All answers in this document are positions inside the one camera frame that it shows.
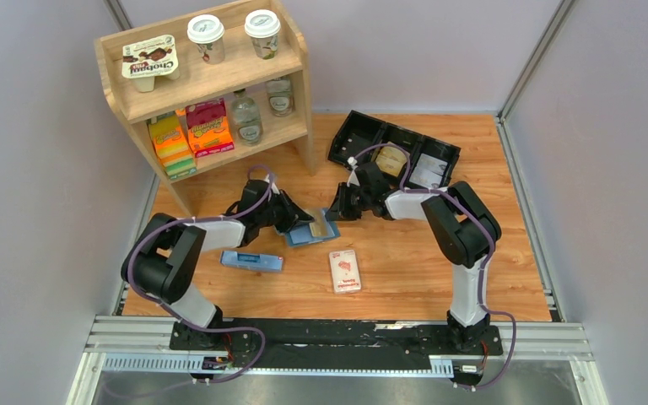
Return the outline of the blue leather card holder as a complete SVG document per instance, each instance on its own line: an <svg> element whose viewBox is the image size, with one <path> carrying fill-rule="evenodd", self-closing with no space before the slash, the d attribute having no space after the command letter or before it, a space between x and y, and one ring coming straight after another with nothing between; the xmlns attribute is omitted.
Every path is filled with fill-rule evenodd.
<svg viewBox="0 0 648 405"><path fill-rule="evenodd" d="M284 238L289 247L307 246L328 240L337 239L340 236L338 226L335 222L328 222L329 236L327 238L313 238L308 224L293 228L290 232L284 234Z"/></svg>

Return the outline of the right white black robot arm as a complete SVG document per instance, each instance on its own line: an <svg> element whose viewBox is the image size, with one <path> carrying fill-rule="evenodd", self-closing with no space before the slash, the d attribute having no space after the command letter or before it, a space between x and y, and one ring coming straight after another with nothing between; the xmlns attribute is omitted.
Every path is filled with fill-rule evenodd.
<svg viewBox="0 0 648 405"><path fill-rule="evenodd" d="M428 223L453 265L453 299L447 315L453 325L447 340L458 353L471 352L482 339L478 326L488 323L492 314L485 303L486 272L502 236L494 215L465 181L433 189L395 189L374 163L356 167L338 185L326 219L354 221L366 211L385 220Z"/></svg>

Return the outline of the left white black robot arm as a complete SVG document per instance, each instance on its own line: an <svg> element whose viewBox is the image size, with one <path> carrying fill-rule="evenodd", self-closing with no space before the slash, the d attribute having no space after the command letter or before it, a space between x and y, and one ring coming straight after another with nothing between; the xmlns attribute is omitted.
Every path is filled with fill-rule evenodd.
<svg viewBox="0 0 648 405"><path fill-rule="evenodd" d="M124 259L121 278L136 294L182 320L192 328L194 342L211 350L223 342L224 327L214 320L221 310L192 282L202 251L248 246L263 228L284 234L313 220L273 180L249 180L222 216L155 214Z"/></svg>

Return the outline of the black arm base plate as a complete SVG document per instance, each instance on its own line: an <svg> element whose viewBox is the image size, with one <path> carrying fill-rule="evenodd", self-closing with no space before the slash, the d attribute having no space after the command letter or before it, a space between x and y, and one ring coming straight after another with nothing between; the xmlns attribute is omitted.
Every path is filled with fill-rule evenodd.
<svg viewBox="0 0 648 405"><path fill-rule="evenodd" d="M223 336L177 322L173 350L223 350L236 366L302 370L424 370L432 355L498 356L497 327L487 327L467 348L458 349L446 324L403 325L393 321L230 318L217 325Z"/></svg>

